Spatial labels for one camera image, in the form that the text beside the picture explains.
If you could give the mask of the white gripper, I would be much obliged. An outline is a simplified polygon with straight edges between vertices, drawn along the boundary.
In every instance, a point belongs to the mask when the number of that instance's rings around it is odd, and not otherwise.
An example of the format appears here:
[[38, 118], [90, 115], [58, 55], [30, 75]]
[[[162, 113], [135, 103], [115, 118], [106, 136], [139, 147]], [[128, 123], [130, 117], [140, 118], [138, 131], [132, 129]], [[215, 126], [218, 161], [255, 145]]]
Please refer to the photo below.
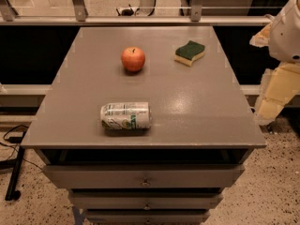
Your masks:
[[259, 48], [268, 46], [270, 56], [281, 61], [277, 68], [268, 68], [262, 75], [260, 94], [254, 105], [256, 123], [266, 126], [276, 120], [300, 91], [299, 0], [289, 0], [272, 25], [267, 24], [249, 44]]

